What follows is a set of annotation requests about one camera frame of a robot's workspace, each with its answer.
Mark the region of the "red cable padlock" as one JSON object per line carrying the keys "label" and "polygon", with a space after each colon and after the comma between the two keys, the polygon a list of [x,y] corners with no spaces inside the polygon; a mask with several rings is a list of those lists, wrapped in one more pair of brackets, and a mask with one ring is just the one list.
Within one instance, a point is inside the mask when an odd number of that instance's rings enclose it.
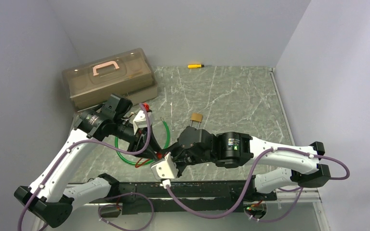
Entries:
{"label": "red cable padlock", "polygon": [[[163,155],[161,153],[157,153],[157,160],[161,159],[163,157]],[[146,159],[144,161],[142,161],[142,158],[140,158],[134,165],[135,168],[139,168],[139,167],[142,167],[144,165],[149,165],[151,164],[152,162],[154,162],[155,160],[153,159]]]}

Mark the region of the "brass padlock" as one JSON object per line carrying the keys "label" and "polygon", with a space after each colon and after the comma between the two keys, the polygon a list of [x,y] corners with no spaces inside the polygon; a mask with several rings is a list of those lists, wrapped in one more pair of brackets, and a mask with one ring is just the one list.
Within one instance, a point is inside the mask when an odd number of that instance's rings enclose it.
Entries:
{"label": "brass padlock", "polygon": [[202,123],[203,115],[200,113],[192,113],[190,119],[190,126],[196,129],[199,129],[200,124]]}

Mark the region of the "green cable lock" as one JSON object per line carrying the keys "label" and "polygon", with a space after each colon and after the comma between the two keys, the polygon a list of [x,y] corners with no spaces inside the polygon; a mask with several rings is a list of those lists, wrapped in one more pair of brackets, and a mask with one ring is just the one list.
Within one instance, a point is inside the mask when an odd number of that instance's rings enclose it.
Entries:
{"label": "green cable lock", "polygon": [[[171,141],[171,132],[170,132],[169,126],[168,126],[167,122],[165,121],[165,119],[163,117],[160,117],[160,120],[162,121],[162,123],[165,127],[165,131],[166,131],[166,141],[165,141],[164,148],[168,148],[169,145],[170,145],[170,141]],[[143,162],[140,162],[142,160],[141,158],[138,159],[137,162],[133,162],[133,161],[130,161],[130,160],[126,159],[120,152],[116,151],[116,153],[117,153],[118,157],[120,158],[120,160],[122,160],[124,163],[126,163],[130,166],[134,166],[135,168],[150,165],[153,162],[152,159],[147,159]]]}

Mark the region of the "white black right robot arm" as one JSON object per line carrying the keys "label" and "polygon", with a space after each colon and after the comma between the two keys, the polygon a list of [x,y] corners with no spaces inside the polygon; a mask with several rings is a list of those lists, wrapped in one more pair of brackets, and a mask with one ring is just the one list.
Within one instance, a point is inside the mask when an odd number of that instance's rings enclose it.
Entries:
{"label": "white black right robot arm", "polygon": [[217,167],[237,168],[268,165],[275,170],[249,176],[254,182],[246,193],[257,200],[264,193],[286,186],[318,188],[332,179],[328,165],[319,161],[324,154],[321,142],[309,146],[290,146],[261,140],[245,133],[211,134],[204,129],[186,127],[177,141],[166,151],[178,169],[178,176],[187,166],[213,163]]}

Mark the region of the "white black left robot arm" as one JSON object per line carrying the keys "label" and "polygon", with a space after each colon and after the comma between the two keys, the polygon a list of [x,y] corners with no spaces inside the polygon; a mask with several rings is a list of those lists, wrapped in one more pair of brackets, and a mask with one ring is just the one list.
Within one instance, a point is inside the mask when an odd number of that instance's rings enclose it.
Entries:
{"label": "white black left robot arm", "polygon": [[106,173],[73,188],[68,184],[84,159],[108,136],[128,142],[127,155],[153,158],[160,151],[152,133],[149,105],[140,104],[133,119],[127,116],[131,108],[129,99],[112,94],[104,103],[81,111],[64,146],[44,172],[29,186],[20,186],[14,192],[24,206],[22,215],[29,211],[45,227],[57,228],[86,203],[97,199],[115,201],[121,193],[120,182]]}

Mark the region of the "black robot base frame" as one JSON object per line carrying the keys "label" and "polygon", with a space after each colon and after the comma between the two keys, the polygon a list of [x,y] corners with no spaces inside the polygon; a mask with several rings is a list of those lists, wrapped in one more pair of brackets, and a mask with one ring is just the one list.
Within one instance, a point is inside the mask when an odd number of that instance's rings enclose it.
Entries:
{"label": "black robot base frame", "polygon": [[[244,180],[222,181],[177,181],[172,183],[174,195],[187,207],[195,211],[224,211],[230,209],[238,200],[245,185]],[[160,182],[120,182],[119,191],[113,196],[124,194],[121,199],[97,199],[94,204],[114,204],[119,202],[124,215],[151,212],[148,201],[130,192],[148,197],[155,212],[182,212],[183,209],[172,200]]]}

